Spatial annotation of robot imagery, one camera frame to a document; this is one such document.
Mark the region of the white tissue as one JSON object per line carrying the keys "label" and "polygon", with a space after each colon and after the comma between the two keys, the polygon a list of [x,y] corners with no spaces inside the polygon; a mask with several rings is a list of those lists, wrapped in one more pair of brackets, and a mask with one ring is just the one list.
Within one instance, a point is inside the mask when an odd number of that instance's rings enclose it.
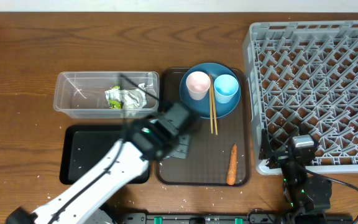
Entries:
{"label": "white tissue", "polygon": [[119,99],[122,103],[122,108],[125,110],[138,110],[147,104],[145,94],[145,84],[141,83],[136,89],[121,90]]}

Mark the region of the orange carrot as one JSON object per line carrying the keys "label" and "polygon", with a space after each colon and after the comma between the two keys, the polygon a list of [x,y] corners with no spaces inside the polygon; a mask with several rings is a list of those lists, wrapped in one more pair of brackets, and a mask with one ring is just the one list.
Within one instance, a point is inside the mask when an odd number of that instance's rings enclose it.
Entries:
{"label": "orange carrot", "polygon": [[237,144],[234,143],[231,150],[229,167],[226,176],[227,185],[234,185],[237,177]]}

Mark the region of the green white wrapper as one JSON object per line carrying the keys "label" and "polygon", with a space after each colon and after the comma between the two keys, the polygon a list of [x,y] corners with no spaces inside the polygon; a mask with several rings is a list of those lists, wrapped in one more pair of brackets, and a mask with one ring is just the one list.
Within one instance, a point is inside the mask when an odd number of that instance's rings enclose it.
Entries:
{"label": "green white wrapper", "polygon": [[108,105],[111,109],[121,109],[121,90],[120,86],[114,86],[104,92]]}

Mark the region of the light blue cup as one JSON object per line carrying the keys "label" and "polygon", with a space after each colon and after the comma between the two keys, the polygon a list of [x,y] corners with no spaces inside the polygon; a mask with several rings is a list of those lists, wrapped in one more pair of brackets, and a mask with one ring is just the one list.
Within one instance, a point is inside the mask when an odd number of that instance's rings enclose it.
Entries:
{"label": "light blue cup", "polygon": [[215,99],[222,104],[228,103],[239,89],[239,82],[235,76],[224,74],[214,81]]}

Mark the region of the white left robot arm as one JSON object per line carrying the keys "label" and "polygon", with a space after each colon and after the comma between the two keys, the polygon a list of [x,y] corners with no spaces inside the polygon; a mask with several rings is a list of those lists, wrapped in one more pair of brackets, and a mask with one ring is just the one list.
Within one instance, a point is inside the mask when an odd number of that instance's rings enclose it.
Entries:
{"label": "white left robot arm", "polygon": [[142,175],[151,161],[164,159],[199,118],[179,101],[154,121],[142,118],[125,122],[122,138],[85,175],[31,213],[18,207],[6,223],[84,223],[119,189]]}

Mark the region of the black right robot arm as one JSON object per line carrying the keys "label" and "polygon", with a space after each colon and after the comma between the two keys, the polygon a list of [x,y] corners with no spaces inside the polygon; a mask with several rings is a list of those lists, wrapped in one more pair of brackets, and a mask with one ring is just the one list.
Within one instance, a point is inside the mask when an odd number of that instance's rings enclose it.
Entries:
{"label": "black right robot arm", "polygon": [[317,174],[311,174],[306,164],[315,158],[318,141],[310,134],[300,134],[290,139],[285,150],[273,150],[266,129],[262,130],[260,159],[267,159],[269,168],[279,168],[283,174],[284,196],[291,209],[272,218],[268,223],[328,223],[325,211],[331,208],[332,182]]}

